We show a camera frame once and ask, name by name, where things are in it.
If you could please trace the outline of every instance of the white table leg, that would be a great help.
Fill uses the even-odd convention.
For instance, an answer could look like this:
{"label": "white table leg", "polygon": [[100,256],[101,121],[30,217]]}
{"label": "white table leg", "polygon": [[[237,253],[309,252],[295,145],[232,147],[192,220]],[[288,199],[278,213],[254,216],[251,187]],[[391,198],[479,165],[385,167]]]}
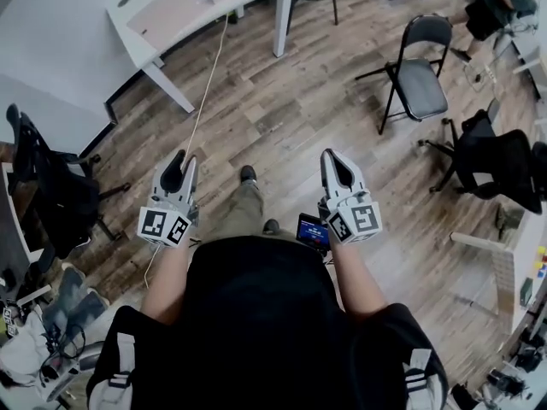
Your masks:
{"label": "white table leg", "polygon": [[492,252],[503,252],[505,250],[505,244],[503,243],[468,236],[466,234],[461,234],[460,232],[452,232],[450,234],[450,240],[453,242],[466,244],[467,246],[474,246],[475,248],[491,250]]}
{"label": "white table leg", "polygon": [[287,25],[291,12],[291,0],[277,0],[275,12],[275,39],[273,40],[273,54],[278,58],[285,53]]}
{"label": "white table leg", "polygon": [[164,90],[176,103],[178,103],[184,111],[190,113],[194,110],[194,107],[188,101],[179,88],[177,88],[169,78],[163,74],[163,71],[160,70],[154,62],[151,62],[146,67],[143,68],[143,71],[149,75],[149,77],[156,82],[162,90]]}
{"label": "white table leg", "polygon": [[541,61],[539,60],[539,58],[532,59],[530,62],[527,62],[526,64],[521,65],[520,67],[517,67],[515,70],[513,70],[513,74],[523,72],[524,70],[527,70],[528,68],[538,65],[540,63]]}
{"label": "white table leg", "polygon": [[165,65],[165,62],[161,59],[160,56],[158,56],[158,57],[154,60],[154,63],[157,65],[158,68],[162,68],[162,67]]}

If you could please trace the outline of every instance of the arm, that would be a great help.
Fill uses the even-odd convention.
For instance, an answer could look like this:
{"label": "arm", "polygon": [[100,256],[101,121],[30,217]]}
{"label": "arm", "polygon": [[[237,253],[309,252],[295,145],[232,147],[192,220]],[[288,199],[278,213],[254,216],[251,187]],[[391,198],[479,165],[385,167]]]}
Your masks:
{"label": "arm", "polygon": [[143,299],[141,313],[171,325],[180,314],[186,290],[189,236],[178,248],[163,251],[156,275]]}
{"label": "arm", "polygon": [[334,268],[346,313],[356,320],[378,312],[387,306],[384,294],[372,274],[363,264],[355,243],[341,244],[329,229]]}

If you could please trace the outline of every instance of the dark shorts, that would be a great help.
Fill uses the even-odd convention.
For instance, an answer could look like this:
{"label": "dark shorts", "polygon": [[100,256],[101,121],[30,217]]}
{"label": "dark shorts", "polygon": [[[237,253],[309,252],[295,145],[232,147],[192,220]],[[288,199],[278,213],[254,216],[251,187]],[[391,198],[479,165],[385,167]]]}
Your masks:
{"label": "dark shorts", "polygon": [[473,37],[479,41],[484,41],[503,27],[502,23],[497,20],[496,16],[486,6],[484,0],[477,0],[469,4],[466,6],[465,11],[469,15],[469,21],[466,26]]}

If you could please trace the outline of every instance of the chair seat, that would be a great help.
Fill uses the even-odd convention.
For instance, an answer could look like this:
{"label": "chair seat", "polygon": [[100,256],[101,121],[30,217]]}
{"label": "chair seat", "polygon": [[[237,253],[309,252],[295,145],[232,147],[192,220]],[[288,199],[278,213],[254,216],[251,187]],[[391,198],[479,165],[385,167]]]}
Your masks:
{"label": "chair seat", "polygon": [[407,114],[417,120],[448,111],[448,102],[427,59],[408,59],[401,62],[397,94],[401,97]]}

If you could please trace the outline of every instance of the khaki pants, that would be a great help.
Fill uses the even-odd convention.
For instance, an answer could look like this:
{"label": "khaki pants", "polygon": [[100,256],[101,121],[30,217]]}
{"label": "khaki pants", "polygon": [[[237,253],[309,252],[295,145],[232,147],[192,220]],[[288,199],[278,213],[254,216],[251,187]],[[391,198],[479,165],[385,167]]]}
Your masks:
{"label": "khaki pants", "polygon": [[243,182],[228,201],[226,217],[219,222],[204,239],[204,243],[229,237],[260,236],[296,242],[294,234],[280,230],[274,234],[263,234],[264,199],[252,180]]}

